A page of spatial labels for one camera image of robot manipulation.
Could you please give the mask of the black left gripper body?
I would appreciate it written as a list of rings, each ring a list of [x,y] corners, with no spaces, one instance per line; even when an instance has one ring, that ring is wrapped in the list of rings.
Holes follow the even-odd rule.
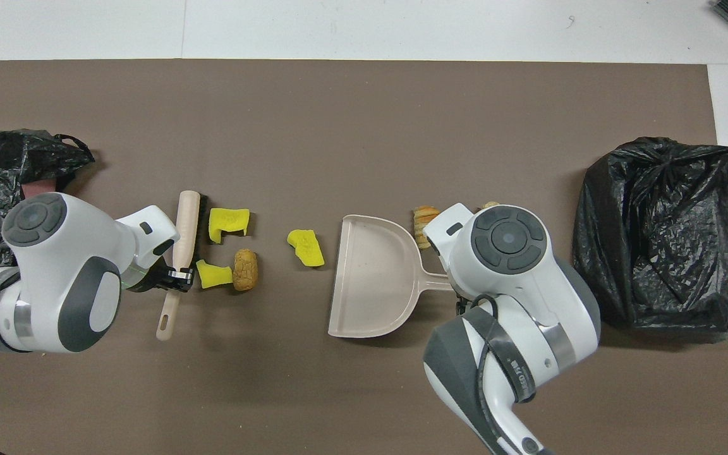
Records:
[[[150,289],[176,290],[178,288],[178,270],[167,264],[164,257],[159,257],[140,280],[140,292]]]

